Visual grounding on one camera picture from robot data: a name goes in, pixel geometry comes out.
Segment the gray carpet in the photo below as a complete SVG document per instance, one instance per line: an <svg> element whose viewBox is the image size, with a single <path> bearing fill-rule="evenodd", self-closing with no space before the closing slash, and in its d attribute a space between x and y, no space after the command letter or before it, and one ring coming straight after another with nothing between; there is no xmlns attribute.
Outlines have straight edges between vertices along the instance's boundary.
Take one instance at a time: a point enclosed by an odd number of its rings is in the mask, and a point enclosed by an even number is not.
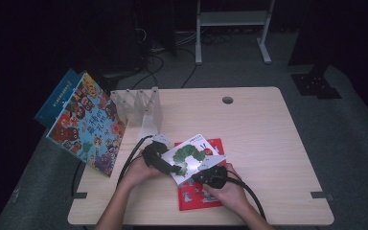
<svg viewBox="0 0 368 230"><path fill-rule="evenodd" d="M280 88L318 180L330 198L335 221L319 228L368 229L368 108L349 79L332 66L325 78L342 99L300 96L290 74L306 73L311 67L288 67L297 34L268 34L266 45L273 61L270 65L263 63L256 37L256 34L233 35L229 42L204 45L203 64L197 66L184 87ZM193 72L194 44L180 48L186 50L178 50L177 57L169 53L158 55L164 60L161 70L154 74L160 88L180 88ZM159 58L151 57L149 69L154 71L161 63ZM123 79L117 88L131 88L146 74L144 71ZM153 85L153 78L146 78L137 88ZM83 229L84 226L72 226L67 221L78 164L76 158L43 136L19 181L18 197L8 203L0 216L0 229ZM77 171L75 190L82 169L83 166ZM318 228L276 226L276 229Z"/></svg>

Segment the person's hand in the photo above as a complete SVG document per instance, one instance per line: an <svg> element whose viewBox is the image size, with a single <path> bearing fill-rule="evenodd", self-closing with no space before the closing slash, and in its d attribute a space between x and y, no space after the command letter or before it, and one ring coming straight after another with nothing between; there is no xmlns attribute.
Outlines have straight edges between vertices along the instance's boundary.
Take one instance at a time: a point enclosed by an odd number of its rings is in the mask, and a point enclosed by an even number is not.
<svg viewBox="0 0 368 230"><path fill-rule="evenodd" d="M137 157L133 158L121 183L126 183L130 188L133 188L134 186L159 174L162 173L157 169L146 165L142 152L140 152Z"/></svg>
<svg viewBox="0 0 368 230"><path fill-rule="evenodd" d="M235 173L237 176L239 176L233 168L232 164L226 163L224 167L228 171L228 177L238 179L233 174ZM226 184L221 189L214 189L204 184L203 188L209 194L217 198L223 204L223 206L225 206L232 212L238 213L239 210L243 210L244 207L249 205L244 189L237 184L226 182Z"/></svg>

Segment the colorful book cover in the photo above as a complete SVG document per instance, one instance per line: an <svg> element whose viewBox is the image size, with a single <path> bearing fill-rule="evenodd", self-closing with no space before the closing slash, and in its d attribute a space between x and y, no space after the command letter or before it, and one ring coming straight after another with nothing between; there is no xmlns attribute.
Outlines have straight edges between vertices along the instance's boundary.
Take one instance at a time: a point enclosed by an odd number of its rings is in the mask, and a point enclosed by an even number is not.
<svg viewBox="0 0 368 230"><path fill-rule="evenodd" d="M111 176L125 128L115 103L86 73L47 138L90 167Z"/></svg>
<svg viewBox="0 0 368 230"><path fill-rule="evenodd" d="M80 80L81 76L73 69L69 69L44 105L38 110L34 119L50 128Z"/></svg>
<svg viewBox="0 0 368 230"><path fill-rule="evenodd" d="M219 154L223 155L223 146L221 140L209 139L208 143L214 148L214 150ZM208 149L205 149L207 154L212 154ZM219 165L225 164L226 161L222 161ZM201 208L212 208L219 207L222 204L212 195L208 194L202 185L193 181L189 178L185 182L178 186L178 206L180 211L201 209Z"/></svg>

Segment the dark background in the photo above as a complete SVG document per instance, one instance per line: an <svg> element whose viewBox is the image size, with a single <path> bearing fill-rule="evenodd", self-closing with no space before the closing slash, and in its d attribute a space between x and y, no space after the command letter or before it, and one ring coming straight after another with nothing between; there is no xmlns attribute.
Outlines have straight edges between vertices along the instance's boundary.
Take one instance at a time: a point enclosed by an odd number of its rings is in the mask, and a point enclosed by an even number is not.
<svg viewBox="0 0 368 230"><path fill-rule="evenodd" d="M253 9L267 1L205 0L202 6ZM45 129L34 115L65 72L88 70L112 88L116 82L103 72L123 76L146 64L147 46L138 45L135 27L174 52L173 28L194 30L195 12L195 0L0 1L0 213ZM325 57L368 104L368 3L277 1L270 31L298 29L290 65Z"/></svg>

